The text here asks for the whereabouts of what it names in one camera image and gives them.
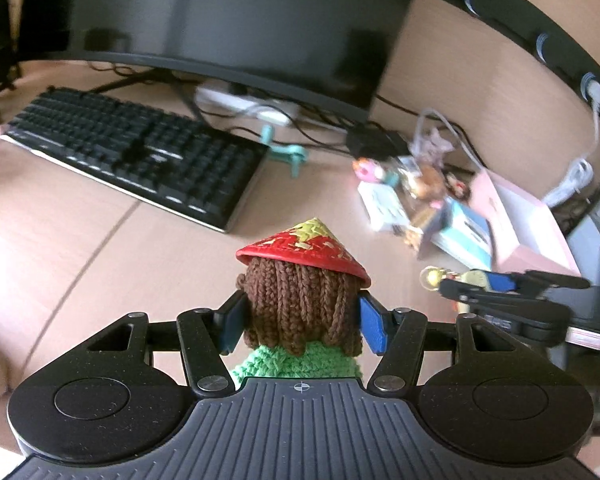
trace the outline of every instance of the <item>crosshair symbol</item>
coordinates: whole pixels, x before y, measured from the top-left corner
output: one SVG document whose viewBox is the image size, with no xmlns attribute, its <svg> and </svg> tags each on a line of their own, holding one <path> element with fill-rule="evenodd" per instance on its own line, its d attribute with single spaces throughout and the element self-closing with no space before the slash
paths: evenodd
<svg viewBox="0 0 600 480">
<path fill-rule="evenodd" d="M 308 390 L 311 386 L 307 383 L 297 383 L 293 389 L 303 394 L 306 390 Z"/>
</svg>

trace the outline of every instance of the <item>desk surface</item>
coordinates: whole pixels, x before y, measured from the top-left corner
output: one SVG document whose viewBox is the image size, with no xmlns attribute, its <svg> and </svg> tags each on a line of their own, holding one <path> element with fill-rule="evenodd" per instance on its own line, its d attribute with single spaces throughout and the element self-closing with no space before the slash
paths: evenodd
<svg viewBox="0 0 600 480">
<path fill-rule="evenodd" d="M 18 90 L 0 96 L 5 117 L 46 85 L 88 89 L 112 78 L 78 64 L 27 68 Z M 185 113 L 165 85 L 112 94 Z M 257 128 L 256 121 L 242 123 Z M 296 135 L 279 130 L 278 136 Z M 371 292 L 385 306 L 453 319 L 451 304 L 419 285 L 428 263 L 416 261 L 400 238 L 369 229 L 357 184 L 350 159 L 332 153 L 312 151 L 296 180 L 289 166 L 268 161 L 233 231 L 224 235 L 1 143 L 0 349 L 26 376 L 128 312 L 141 310 L 159 321 L 197 306 L 217 307 L 244 269 L 236 250 L 313 216 L 366 267 Z M 441 253 L 435 263 L 458 265 Z M 246 354 L 241 346 L 227 364 Z M 424 375 L 447 359 L 427 360 Z M 367 349 L 366 374 L 376 362 Z M 159 355 L 156 365 L 183 381 L 176 355 Z"/>
</svg>

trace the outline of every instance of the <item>curved monitor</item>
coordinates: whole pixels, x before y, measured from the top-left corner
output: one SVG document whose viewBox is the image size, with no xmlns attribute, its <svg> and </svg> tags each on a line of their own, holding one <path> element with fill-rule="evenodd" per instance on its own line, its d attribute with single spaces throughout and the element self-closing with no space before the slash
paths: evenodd
<svg viewBox="0 0 600 480">
<path fill-rule="evenodd" d="M 411 0 L 23 0 L 21 60 L 182 70 L 364 120 Z"/>
</svg>

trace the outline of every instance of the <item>green crochet sweater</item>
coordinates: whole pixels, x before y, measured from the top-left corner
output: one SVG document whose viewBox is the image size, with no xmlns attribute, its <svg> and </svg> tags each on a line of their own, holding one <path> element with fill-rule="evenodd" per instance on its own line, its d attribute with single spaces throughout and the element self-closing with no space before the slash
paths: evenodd
<svg viewBox="0 0 600 480">
<path fill-rule="evenodd" d="M 362 377 L 354 358 L 347 357 L 339 348 L 324 346 L 319 341 L 307 343 L 301 357 L 292 356 L 281 346 L 259 346 L 231 374 L 238 385 L 246 377 Z"/>
</svg>

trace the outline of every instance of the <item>red conical hat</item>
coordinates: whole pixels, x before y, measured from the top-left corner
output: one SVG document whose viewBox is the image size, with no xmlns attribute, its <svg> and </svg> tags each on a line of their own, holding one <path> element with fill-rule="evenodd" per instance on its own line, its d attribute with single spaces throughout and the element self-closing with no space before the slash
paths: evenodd
<svg viewBox="0 0 600 480">
<path fill-rule="evenodd" d="M 317 218 L 246 246 L 235 253 L 235 256 L 245 265 L 249 265 L 253 256 L 260 256 L 346 272 L 362 279 L 364 288 L 371 286 L 371 278 L 366 274 L 365 268 L 355 261 L 326 225 Z"/>
</svg>

